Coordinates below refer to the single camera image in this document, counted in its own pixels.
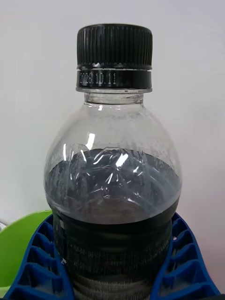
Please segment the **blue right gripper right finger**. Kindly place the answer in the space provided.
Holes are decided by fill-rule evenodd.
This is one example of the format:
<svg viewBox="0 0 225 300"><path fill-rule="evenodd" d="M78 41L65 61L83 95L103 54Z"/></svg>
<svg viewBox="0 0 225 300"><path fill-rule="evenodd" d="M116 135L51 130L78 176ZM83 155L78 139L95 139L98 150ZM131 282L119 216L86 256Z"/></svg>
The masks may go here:
<svg viewBox="0 0 225 300"><path fill-rule="evenodd" d="M169 251L154 281L150 299L222 299L222 294L207 272L193 232L177 213L172 218Z"/></svg>

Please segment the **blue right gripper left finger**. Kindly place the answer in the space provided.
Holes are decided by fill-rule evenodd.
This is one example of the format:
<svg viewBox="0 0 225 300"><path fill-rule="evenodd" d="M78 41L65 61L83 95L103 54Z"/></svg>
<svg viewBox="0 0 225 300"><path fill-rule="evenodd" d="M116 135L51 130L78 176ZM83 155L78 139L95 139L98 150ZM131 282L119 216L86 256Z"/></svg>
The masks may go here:
<svg viewBox="0 0 225 300"><path fill-rule="evenodd" d="M53 215L34 232L5 300L74 300L73 287L53 242Z"/></svg>

